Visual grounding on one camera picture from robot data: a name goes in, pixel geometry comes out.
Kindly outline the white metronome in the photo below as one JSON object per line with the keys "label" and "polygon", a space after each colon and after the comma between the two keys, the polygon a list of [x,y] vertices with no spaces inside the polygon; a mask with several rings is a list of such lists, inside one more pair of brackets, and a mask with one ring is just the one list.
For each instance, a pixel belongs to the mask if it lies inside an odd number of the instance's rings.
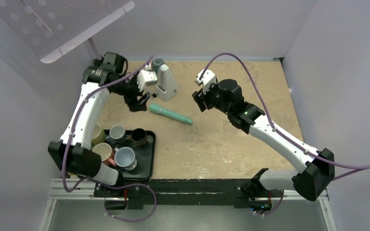
{"label": "white metronome", "polygon": [[167,102],[179,92],[179,85],[166,64],[158,68],[157,76],[156,94],[162,101]]}

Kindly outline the brown mug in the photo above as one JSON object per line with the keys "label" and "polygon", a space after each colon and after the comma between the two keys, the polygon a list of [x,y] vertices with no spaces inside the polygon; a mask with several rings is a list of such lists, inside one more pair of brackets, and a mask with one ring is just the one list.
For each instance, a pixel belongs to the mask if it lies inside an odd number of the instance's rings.
{"label": "brown mug", "polygon": [[142,128],[136,128],[127,136],[126,140],[132,141],[138,146],[144,146],[147,144],[147,133]]}

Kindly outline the blue-grey mug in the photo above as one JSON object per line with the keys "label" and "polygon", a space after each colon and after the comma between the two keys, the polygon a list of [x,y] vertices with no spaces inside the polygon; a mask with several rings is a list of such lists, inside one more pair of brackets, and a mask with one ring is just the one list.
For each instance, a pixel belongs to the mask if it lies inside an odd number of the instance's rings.
{"label": "blue-grey mug", "polygon": [[114,125],[109,134],[106,135],[105,141],[110,145],[115,143],[124,143],[127,138],[126,129],[121,125]]}

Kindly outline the dark teal cup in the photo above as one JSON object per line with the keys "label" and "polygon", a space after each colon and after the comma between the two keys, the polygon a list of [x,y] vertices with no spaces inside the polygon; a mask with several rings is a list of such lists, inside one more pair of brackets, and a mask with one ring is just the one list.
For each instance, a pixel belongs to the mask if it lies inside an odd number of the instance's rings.
{"label": "dark teal cup", "polygon": [[162,58],[154,58],[151,62],[151,69],[157,74],[159,67],[164,64],[165,62]]}

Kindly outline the green mug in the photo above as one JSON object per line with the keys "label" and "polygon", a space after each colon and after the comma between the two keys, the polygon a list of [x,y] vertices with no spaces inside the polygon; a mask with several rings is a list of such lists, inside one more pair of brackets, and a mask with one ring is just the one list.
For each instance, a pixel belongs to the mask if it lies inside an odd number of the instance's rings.
{"label": "green mug", "polygon": [[92,132],[92,147],[105,142],[106,134],[99,124],[95,124]]}

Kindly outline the light grey mug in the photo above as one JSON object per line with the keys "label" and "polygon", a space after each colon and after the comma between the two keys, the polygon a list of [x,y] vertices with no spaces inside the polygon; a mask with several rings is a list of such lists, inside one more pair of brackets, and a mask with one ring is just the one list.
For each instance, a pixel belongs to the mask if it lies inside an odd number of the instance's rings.
{"label": "light grey mug", "polygon": [[114,162],[117,166],[131,171],[137,167],[135,151],[130,147],[115,148]]}

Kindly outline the pink mug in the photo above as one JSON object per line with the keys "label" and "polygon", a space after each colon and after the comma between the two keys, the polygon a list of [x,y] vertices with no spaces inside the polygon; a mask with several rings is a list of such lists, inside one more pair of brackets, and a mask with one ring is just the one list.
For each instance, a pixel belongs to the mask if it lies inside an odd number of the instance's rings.
{"label": "pink mug", "polygon": [[108,143],[99,143],[93,147],[92,151],[101,157],[102,163],[112,166],[117,165],[114,161],[115,150]]}

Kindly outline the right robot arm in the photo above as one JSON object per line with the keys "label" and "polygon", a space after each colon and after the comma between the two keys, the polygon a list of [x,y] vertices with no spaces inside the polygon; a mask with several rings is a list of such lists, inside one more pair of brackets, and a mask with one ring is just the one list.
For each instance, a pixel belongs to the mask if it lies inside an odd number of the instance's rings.
{"label": "right robot arm", "polygon": [[235,80],[213,78],[195,82],[201,89],[192,97],[202,112],[220,110],[234,127],[260,139],[294,167],[293,171],[280,172],[262,169],[251,183],[255,195],[262,196],[270,190],[295,190],[309,201],[318,199],[335,177],[331,150],[320,151],[269,122],[262,109],[244,100],[242,88]]}

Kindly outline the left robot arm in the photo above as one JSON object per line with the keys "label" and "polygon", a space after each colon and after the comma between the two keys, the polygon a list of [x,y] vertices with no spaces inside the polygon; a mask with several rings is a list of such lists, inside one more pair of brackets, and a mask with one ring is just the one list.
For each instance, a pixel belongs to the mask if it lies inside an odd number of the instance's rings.
{"label": "left robot arm", "polygon": [[123,194],[123,174],[104,163],[92,150],[92,134],[102,107],[112,93],[123,96],[130,111],[146,110],[150,94],[143,93],[147,83],[137,77],[153,58],[150,56],[139,68],[128,72],[128,60],[124,56],[107,52],[84,70],[73,116],[59,140],[48,145],[50,156],[61,170],[63,188],[67,193],[79,185],[68,187],[66,175],[72,173],[79,177],[80,182],[88,179],[106,185],[106,191],[113,197]]}

